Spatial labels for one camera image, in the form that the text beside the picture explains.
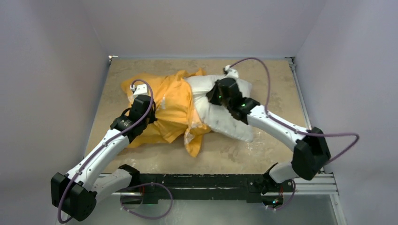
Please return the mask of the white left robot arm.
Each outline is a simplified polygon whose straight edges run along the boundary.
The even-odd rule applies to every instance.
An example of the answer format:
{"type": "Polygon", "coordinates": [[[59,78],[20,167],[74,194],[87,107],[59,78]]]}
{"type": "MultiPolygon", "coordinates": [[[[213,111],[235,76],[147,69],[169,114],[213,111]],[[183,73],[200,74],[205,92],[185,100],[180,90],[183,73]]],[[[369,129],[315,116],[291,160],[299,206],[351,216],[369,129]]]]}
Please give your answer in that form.
{"type": "Polygon", "coordinates": [[[60,224],[71,219],[85,220],[94,210],[102,187],[95,188],[105,167],[156,121],[154,100],[148,95],[135,97],[110,126],[103,139],[81,162],[65,174],[57,172],[50,180],[51,203],[57,208],[60,224]]]}

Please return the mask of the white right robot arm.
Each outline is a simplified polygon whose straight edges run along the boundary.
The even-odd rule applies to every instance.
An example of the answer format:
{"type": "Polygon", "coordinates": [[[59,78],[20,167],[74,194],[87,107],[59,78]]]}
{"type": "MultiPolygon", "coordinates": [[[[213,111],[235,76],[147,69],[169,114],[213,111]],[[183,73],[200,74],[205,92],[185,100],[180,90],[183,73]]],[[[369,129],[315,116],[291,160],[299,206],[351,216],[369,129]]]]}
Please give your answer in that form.
{"type": "Polygon", "coordinates": [[[244,97],[234,78],[217,80],[206,97],[210,103],[225,107],[233,118],[268,133],[293,152],[290,162],[275,164],[264,173],[266,189],[274,191],[284,181],[294,178],[312,180],[330,160],[320,129],[308,130],[276,116],[258,101],[244,97]]]}

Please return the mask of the white pillow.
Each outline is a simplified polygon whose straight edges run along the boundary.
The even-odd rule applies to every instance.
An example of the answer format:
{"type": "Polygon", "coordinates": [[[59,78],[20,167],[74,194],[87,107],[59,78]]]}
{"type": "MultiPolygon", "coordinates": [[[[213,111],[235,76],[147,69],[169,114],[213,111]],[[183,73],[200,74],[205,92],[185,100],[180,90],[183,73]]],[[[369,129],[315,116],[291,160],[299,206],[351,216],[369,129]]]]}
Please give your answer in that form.
{"type": "Polygon", "coordinates": [[[252,127],[234,119],[223,106],[211,104],[206,94],[223,75],[199,75],[185,78],[192,90],[196,111],[202,123],[212,131],[244,142],[254,139],[252,127]]]}

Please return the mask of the orange Mickey Mouse pillowcase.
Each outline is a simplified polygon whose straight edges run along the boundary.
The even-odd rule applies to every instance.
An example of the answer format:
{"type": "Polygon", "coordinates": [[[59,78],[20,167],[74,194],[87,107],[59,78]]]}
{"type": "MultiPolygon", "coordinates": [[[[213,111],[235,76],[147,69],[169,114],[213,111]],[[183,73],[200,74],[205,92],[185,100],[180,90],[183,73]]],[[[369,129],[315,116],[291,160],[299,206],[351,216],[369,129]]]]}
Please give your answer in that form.
{"type": "Polygon", "coordinates": [[[128,147],[137,148],[144,144],[172,143],[179,136],[184,137],[184,147],[188,154],[196,157],[201,149],[203,135],[211,128],[201,121],[193,100],[193,93],[186,81],[188,77],[206,75],[199,69],[195,73],[180,70],[173,75],[138,74],[121,83],[122,91],[129,102],[133,101],[132,83],[146,81],[153,90],[157,121],[149,124],[143,133],[128,147]]]}

